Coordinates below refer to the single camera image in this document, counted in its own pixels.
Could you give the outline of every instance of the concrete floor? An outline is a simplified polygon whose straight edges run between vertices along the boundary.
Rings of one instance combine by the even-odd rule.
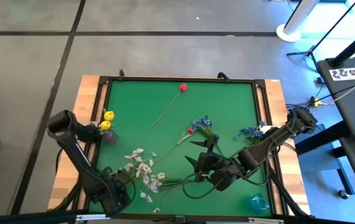
[[[70,30],[79,2],[0,1],[0,30]],[[310,16],[337,20],[345,9],[341,4],[320,4],[315,10],[324,12],[326,7],[337,13]],[[273,32],[290,14],[286,2],[266,0],[90,0],[78,30]],[[335,32],[326,39],[315,52],[318,60],[334,57],[352,42],[355,23],[344,22],[350,32]],[[326,27],[306,25],[305,36],[317,36]],[[72,110],[82,75],[117,75],[120,68],[126,75],[215,77],[222,71],[231,78],[279,79],[286,103],[305,102],[319,90],[318,74],[310,59],[285,54],[307,50],[318,40],[288,44],[277,37],[75,37],[52,113]],[[0,214],[7,212],[66,41],[67,37],[0,36]],[[324,88],[320,96],[327,94]],[[314,115],[326,126],[341,120],[335,106]],[[45,136],[23,213],[47,208],[57,151]],[[355,175],[347,160],[343,164],[355,189]],[[303,179],[313,215],[355,222],[355,195],[348,200],[333,195],[342,188],[336,172],[306,173]]]

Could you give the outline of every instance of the wooden edge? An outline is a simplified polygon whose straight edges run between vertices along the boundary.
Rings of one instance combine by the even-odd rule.
[[[99,75],[83,75],[81,79],[81,84],[78,90],[78,96],[75,101],[75,106],[73,112],[76,115],[78,122],[88,123],[90,122],[91,112],[93,110],[93,105],[95,102],[96,91],[99,82]],[[191,79],[195,77],[182,77],[186,79]],[[267,98],[269,101],[269,108],[272,117],[272,122],[274,126],[281,126],[286,122],[287,110],[285,107],[284,95],[282,93],[282,87],[279,80],[266,80],[265,81]],[[263,96],[260,88],[257,88],[257,96],[259,97],[259,107],[261,119],[265,119],[265,107],[263,104]],[[106,95],[106,85],[103,86],[102,94],[100,96],[98,113],[96,115],[96,120],[99,121],[101,117],[101,112],[103,110],[103,103]],[[89,150],[89,159],[93,158],[94,144]],[[296,152],[293,152],[286,146],[281,147],[280,151],[280,163],[282,170],[282,177],[284,180],[285,187],[292,195],[293,199],[299,204],[303,211],[310,213],[308,208],[307,196],[305,194],[302,175],[300,168],[298,166],[298,159]],[[76,180],[78,178],[78,172],[74,168],[73,164],[69,160],[68,156],[63,152],[58,172],[55,178],[55,183],[53,185],[52,194],[50,196],[50,201],[48,208],[56,207],[62,199],[71,191]],[[274,199],[276,204],[276,211],[278,214],[282,214],[282,207],[280,204],[280,197],[276,186],[273,184]],[[83,208],[85,202],[85,193],[82,191],[80,195],[80,201],[78,202],[78,208]]]

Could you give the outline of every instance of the desk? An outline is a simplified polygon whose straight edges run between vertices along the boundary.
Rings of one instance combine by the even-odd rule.
[[[330,67],[326,60],[319,61],[318,66],[320,68],[321,76],[324,78],[326,86],[331,93],[355,85],[355,80],[333,81],[329,70],[334,68]],[[345,61],[342,68],[355,68],[355,58]],[[345,91],[335,94],[333,95],[333,98],[336,99],[344,93]],[[307,138],[298,143],[296,147],[299,154],[304,154],[331,141],[339,139],[342,144],[342,149],[335,150],[335,152],[339,151],[336,153],[337,157],[347,156],[355,172],[355,90],[344,98],[338,100],[336,106],[343,117],[343,121],[332,125],[324,132]]]

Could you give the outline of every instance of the green board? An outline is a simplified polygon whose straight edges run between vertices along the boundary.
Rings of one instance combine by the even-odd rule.
[[[133,150],[142,148],[143,159],[155,152],[159,158],[167,152],[187,131],[191,122],[208,115],[213,122],[212,130],[220,139],[218,146],[224,156],[233,155],[247,143],[243,139],[235,139],[242,127],[257,125],[255,100],[250,83],[211,83],[187,82],[187,91],[181,92],[174,104],[162,119],[150,129],[152,123],[162,114],[179,91],[181,82],[158,81],[113,81],[109,96],[108,110],[115,113],[113,129],[119,139],[116,145],[101,143],[98,169],[110,166],[113,170],[122,169],[132,162],[124,158]],[[153,174],[164,172],[166,178],[184,179],[193,173],[193,167],[184,158],[198,158],[206,148],[196,146],[190,141],[204,141],[200,133],[195,133],[188,140],[177,146],[153,167]],[[255,182],[263,182],[264,174],[257,172],[251,177]],[[164,194],[149,192],[142,179],[135,181],[137,193],[134,201],[123,213],[154,214],[159,198]],[[187,191],[191,195],[201,195],[212,185],[208,182],[188,184]],[[129,186],[132,197],[132,186]],[[140,197],[143,191],[152,197],[153,203]],[[205,198],[190,199],[182,191],[181,186],[167,192],[159,203],[161,212],[157,214],[181,215],[216,215],[216,216],[258,216],[249,204],[251,197],[261,193],[267,201],[267,187],[252,185],[242,179],[233,183],[223,192],[217,190]],[[90,212],[103,213],[100,203],[90,204]],[[268,209],[262,216],[271,216]]]

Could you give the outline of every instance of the yellow flower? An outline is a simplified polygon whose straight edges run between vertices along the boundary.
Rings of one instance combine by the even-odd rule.
[[[109,121],[103,121],[101,122],[101,130],[105,131],[111,128],[111,122]]]
[[[111,121],[112,119],[114,119],[114,112],[113,111],[107,111],[105,114],[104,114],[104,119],[106,121]]]

